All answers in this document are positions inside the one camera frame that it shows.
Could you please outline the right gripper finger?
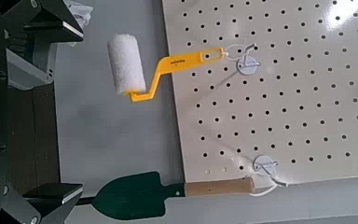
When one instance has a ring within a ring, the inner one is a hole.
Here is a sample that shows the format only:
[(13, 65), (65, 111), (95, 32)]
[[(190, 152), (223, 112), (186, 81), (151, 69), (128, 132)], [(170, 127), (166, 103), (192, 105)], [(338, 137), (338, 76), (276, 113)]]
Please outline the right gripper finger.
[(9, 186), (0, 224), (64, 224), (82, 193), (82, 184), (47, 183), (22, 195)]
[(82, 28), (63, 0), (0, 0), (0, 14), (9, 31), (48, 43), (84, 40)]

